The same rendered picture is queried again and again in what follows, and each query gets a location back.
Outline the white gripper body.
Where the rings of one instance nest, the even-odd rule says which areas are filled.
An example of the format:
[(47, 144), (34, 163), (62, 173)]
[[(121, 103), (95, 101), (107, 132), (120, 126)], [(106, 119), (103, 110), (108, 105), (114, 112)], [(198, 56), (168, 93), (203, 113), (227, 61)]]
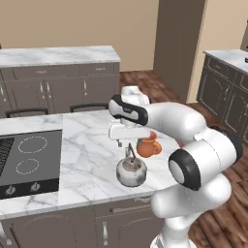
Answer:
[(114, 124), (108, 130), (108, 137), (111, 140), (145, 139), (150, 137), (150, 130), (144, 127)]

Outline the orange jug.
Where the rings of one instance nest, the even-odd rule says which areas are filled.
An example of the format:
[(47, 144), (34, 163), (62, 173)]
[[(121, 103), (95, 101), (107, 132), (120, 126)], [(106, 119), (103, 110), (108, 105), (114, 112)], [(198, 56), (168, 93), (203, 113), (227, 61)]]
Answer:
[(143, 158), (158, 155), (161, 151), (162, 146), (157, 141), (157, 135), (154, 132), (150, 132), (150, 136), (148, 138), (138, 140), (137, 152)]

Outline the grey kettle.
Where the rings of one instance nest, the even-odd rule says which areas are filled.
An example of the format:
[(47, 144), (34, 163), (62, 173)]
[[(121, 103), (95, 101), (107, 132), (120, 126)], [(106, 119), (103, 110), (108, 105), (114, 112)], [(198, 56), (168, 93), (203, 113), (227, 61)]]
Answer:
[(133, 146), (125, 148), (126, 156), (116, 166), (116, 178), (126, 187), (139, 187), (146, 180), (147, 166), (139, 159)]

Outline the black chair back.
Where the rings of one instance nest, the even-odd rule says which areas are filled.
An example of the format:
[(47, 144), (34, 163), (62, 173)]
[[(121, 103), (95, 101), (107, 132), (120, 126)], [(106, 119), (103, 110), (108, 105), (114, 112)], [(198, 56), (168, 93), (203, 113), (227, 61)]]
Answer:
[(48, 115), (47, 108), (19, 108), (19, 109), (7, 110), (5, 111), (5, 114), (7, 118), (11, 118), (12, 114), (24, 113), (24, 112), (42, 112), (44, 115)]
[(109, 104), (108, 103), (88, 103), (88, 104), (70, 106), (70, 112), (75, 112), (77, 109), (81, 109), (82, 111), (109, 109)]

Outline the grey drawer front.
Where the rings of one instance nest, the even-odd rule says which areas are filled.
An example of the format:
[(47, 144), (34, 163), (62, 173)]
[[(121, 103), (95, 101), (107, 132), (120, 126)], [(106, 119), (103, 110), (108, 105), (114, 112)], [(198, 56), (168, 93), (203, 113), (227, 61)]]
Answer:
[(112, 215), (113, 213), (109, 212), (110, 208), (132, 207), (132, 206), (139, 206), (145, 204), (150, 204), (150, 198), (134, 198), (123, 201), (112, 201), (112, 202), (101, 203), (94, 206), (95, 216), (97, 218), (100, 218), (100, 217)]

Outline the grey cupboard run marble top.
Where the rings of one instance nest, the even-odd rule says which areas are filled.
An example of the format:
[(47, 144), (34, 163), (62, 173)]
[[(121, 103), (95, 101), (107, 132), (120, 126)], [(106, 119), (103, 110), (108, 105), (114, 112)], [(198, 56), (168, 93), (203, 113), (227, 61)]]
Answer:
[[(0, 118), (13, 109), (107, 103), (119, 92), (120, 57), (112, 46), (0, 49)], [(15, 116), (43, 114), (17, 113)]]

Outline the black hob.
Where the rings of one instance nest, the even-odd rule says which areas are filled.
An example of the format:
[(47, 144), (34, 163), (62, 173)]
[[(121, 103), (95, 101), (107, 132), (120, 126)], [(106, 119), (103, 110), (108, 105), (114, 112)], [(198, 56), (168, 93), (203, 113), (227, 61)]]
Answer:
[[(61, 130), (0, 136), (0, 200), (57, 192), (61, 143)], [(32, 192), (35, 182), (41, 188)]]

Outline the grey cupboard door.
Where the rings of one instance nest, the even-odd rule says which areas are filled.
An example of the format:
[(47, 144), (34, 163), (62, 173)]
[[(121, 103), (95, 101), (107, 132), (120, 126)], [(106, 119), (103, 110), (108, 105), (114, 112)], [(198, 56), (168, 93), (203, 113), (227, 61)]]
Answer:
[[(108, 245), (103, 244), (103, 222), (108, 223)], [(163, 220), (150, 210), (115, 214), (96, 219), (98, 248), (150, 248)]]
[(93, 208), (52, 211), (2, 221), (5, 248), (97, 248)]

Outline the dark grey cupboard run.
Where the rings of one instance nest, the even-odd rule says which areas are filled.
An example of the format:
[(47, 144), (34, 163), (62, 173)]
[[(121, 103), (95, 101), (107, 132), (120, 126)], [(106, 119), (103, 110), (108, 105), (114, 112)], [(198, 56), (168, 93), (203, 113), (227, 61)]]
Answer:
[(197, 100), (248, 146), (248, 52), (205, 52)]

